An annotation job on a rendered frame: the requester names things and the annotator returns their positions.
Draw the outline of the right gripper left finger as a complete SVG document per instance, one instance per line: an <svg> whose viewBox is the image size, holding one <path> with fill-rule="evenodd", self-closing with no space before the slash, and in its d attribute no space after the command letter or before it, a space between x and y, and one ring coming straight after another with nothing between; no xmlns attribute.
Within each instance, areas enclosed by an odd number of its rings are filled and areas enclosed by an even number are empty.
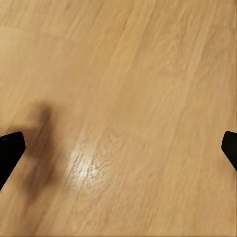
<svg viewBox="0 0 237 237"><path fill-rule="evenodd" d="M0 191L26 149L21 131L0 137Z"/></svg>

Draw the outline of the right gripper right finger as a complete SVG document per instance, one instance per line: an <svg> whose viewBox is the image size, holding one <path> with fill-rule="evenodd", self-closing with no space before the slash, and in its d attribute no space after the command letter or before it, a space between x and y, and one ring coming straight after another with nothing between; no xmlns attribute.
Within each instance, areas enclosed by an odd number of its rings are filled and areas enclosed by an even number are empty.
<svg viewBox="0 0 237 237"><path fill-rule="evenodd" d="M237 133L226 131L221 149L237 171Z"/></svg>

